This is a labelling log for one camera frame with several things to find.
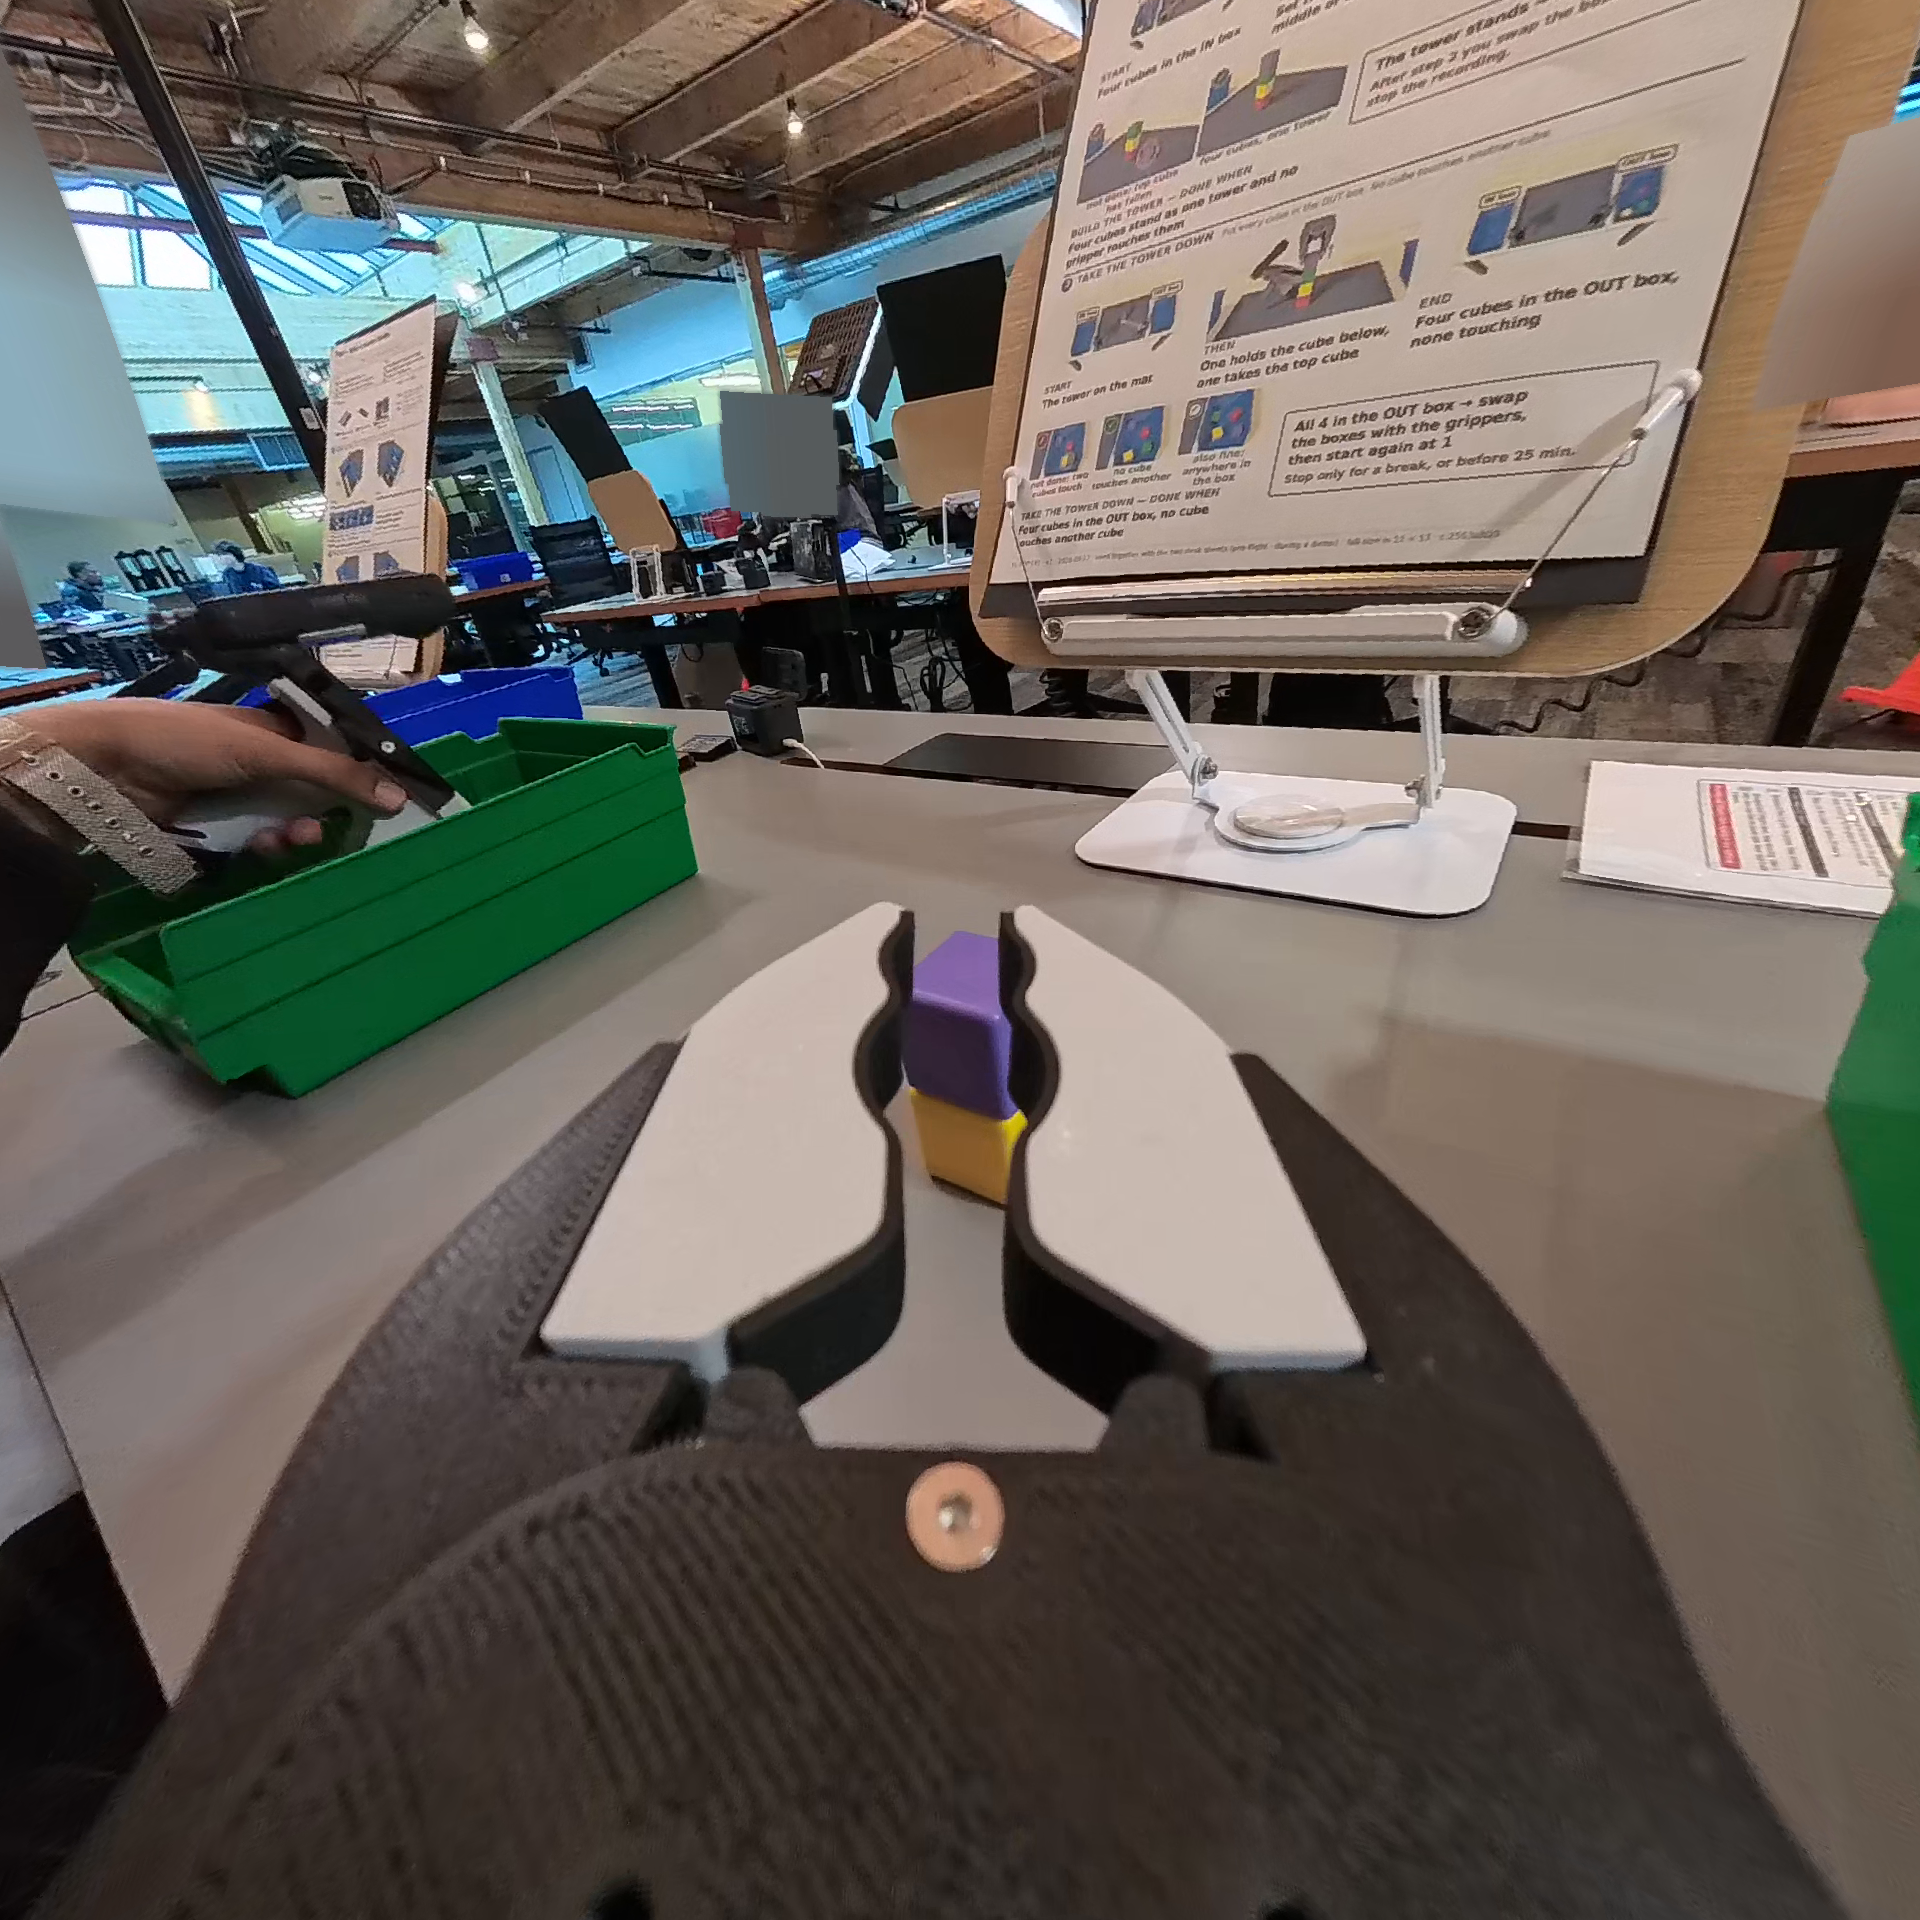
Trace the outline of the purple cube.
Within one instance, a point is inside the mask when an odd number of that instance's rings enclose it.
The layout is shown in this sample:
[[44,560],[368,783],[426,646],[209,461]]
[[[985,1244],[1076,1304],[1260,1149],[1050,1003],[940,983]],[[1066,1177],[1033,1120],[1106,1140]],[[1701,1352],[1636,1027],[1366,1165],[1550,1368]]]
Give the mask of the purple cube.
[[913,963],[901,1023],[911,1089],[985,1120],[1020,1114],[1009,1087],[1011,1024],[1000,1003],[1000,940],[955,929]]

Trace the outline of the person's dark clothed body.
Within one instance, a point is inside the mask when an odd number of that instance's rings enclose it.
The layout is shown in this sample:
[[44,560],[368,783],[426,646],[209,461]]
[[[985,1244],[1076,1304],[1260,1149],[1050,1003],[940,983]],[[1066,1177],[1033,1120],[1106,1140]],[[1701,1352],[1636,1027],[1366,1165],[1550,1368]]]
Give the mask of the person's dark clothed body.
[[98,1520],[61,1498],[4,1542],[4,1918],[27,1918],[166,1713]]

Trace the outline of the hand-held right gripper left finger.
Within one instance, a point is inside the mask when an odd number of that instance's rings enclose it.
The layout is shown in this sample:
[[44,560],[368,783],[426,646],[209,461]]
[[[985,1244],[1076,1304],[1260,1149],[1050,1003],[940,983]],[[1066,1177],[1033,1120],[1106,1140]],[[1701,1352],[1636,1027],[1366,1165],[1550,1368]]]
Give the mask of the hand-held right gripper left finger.
[[911,963],[911,911],[877,902],[686,1032],[547,1307],[550,1355],[677,1360],[702,1384],[762,1368],[816,1397],[887,1343]]

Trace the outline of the green plastic bin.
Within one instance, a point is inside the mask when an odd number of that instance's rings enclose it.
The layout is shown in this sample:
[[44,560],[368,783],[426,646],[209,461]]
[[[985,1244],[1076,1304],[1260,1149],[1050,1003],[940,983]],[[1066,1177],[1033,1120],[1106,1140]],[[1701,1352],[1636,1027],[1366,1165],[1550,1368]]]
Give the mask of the green plastic bin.
[[1862,1003],[1827,1084],[1827,1132],[1918,1407],[1918,799],[1894,841],[1891,902],[1862,957]]
[[78,974],[211,1084],[299,1096],[694,874],[670,725],[501,719],[426,742],[468,811],[380,845],[101,889]]

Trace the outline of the wooden top office table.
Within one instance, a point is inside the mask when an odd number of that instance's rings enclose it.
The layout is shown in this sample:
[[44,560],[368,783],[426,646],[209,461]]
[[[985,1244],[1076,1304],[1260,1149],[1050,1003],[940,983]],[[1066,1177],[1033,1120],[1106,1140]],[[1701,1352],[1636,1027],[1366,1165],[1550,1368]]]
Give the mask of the wooden top office table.
[[1907,483],[1918,479],[1918,420],[1805,424],[1767,527],[1764,554],[1812,553],[1833,568],[1802,624],[1767,729],[1774,749],[1805,749]]
[[808,660],[814,706],[828,707],[897,707],[892,660],[869,632],[936,626],[953,619],[967,601],[961,568],[882,570],[869,580],[806,580],[769,570],[767,584],[721,595],[611,595],[574,607],[543,607],[544,626],[602,630],[635,626],[623,649],[700,644],[719,619],[734,619],[737,660],[762,660],[767,649],[796,649]]

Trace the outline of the person's left forearm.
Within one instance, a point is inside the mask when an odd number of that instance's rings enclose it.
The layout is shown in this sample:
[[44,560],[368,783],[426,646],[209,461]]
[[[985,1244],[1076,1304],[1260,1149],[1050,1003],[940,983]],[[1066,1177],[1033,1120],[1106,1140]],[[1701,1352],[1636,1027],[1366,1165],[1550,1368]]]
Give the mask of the person's left forearm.
[[4,787],[4,1050],[43,970],[85,922],[91,871],[70,829]]

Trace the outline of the white ceiling projector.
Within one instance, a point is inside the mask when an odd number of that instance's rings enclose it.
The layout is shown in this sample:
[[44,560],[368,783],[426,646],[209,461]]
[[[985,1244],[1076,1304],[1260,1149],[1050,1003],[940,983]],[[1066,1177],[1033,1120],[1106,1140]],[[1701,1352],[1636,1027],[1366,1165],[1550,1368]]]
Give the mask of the white ceiling projector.
[[400,236],[388,195],[358,176],[270,181],[258,220],[288,251],[382,251]]

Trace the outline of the laminated paper sheet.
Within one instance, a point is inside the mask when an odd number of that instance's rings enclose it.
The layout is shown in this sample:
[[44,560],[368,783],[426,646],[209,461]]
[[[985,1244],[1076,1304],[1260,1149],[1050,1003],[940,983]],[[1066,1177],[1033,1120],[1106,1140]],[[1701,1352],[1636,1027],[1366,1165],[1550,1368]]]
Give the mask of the laminated paper sheet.
[[1918,778],[1592,761],[1570,874],[1873,922],[1913,799]]

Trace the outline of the document stand with white base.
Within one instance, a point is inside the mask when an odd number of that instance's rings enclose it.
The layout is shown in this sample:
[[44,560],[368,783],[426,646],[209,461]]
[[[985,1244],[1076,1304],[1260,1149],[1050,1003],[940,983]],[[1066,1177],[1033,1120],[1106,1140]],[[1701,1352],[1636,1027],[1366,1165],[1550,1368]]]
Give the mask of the document stand with white base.
[[574,464],[592,498],[592,519],[535,530],[535,553],[556,605],[584,605],[630,588],[660,597],[670,554],[682,534],[654,483],[630,464],[592,393],[561,393],[538,406],[543,424]]
[[1774,318],[1847,136],[1884,127],[1918,57],[1918,4],[1799,5],[1705,368],[1532,560],[997,584],[1049,220],[1003,312],[972,619],[1016,662],[1122,670],[1175,761],[1084,832],[1079,863],[1403,917],[1492,899],[1517,808],[1445,779],[1443,683],[1666,649],[1730,597],[1780,503],[1802,403],[1760,403]]
[[431,486],[444,372],[460,323],[433,296],[343,337],[325,359],[320,580],[444,584],[448,515]]

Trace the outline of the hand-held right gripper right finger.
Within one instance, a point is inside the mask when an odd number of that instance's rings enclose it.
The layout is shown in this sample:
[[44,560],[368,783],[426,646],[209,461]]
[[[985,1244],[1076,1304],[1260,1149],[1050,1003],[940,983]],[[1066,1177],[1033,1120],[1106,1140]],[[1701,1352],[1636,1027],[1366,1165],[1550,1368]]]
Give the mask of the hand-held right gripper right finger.
[[1020,1352],[1109,1414],[1131,1384],[1350,1370],[1367,1343],[1248,1070],[1171,990],[1035,903],[1000,922],[1025,1132],[1003,1204]]

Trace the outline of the yellow cube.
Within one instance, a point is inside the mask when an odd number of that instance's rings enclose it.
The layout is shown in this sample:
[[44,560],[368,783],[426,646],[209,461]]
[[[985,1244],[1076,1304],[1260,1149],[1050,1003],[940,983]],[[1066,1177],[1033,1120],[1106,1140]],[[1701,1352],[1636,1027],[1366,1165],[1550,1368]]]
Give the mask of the yellow cube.
[[925,1089],[906,1089],[906,1104],[927,1177],[1003,1209],[1025,1118],[972,1114]]

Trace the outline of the black desk mat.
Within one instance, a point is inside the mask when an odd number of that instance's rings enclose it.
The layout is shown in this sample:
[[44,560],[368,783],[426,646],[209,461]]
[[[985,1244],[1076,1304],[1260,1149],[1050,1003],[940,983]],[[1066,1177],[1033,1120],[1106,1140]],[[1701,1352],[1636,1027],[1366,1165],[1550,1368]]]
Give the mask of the black desk mat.
[[1131,797],[1175,761],[1161,749],[1011,734],[1011,731],[936,731],[882,763],[894,778],[946,783],[1000,783],[1016,790],[1106,792]]

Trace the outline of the printed instruction sheet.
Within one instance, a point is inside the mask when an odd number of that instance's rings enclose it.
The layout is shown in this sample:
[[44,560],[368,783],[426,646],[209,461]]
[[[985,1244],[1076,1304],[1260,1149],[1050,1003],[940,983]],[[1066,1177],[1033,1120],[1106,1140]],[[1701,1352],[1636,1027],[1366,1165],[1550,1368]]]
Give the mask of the printed instruction sheet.
[[1799,4],[1097,4],[997,584],[1532,560],[1705,368]]

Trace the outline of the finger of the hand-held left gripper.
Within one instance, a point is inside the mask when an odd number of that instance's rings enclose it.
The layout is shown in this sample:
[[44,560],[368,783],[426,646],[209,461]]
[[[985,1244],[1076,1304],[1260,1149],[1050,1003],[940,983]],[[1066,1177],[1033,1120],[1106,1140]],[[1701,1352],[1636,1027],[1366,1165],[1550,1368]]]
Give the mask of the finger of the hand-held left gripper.
[[456,792],[442,808],[423,808],[422,799],[408,799],[397,808],[397,812],[373,812],[363,804],[349,804],[347,825],[338,825],[328,850],[333,850],[333,855],[363,851],[368,845],[386,845],[386,841],[396,841],[397,837],[426,829],[433,823],[448,823],[460,812],[468,812],[468,799]]

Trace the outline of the person's left hand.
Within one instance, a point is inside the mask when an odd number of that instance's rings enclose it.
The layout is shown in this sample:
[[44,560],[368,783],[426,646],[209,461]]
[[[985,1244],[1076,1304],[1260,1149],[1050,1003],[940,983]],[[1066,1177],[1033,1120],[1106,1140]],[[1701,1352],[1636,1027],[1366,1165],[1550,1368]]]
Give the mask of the person's left hand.
[[78,757],[155,825],[183,808],[269,779],[303,783],[392,821],[408,808],[380,767],[308,746],[277,707],[191,702],[54,702],[29,707],[15,734]]

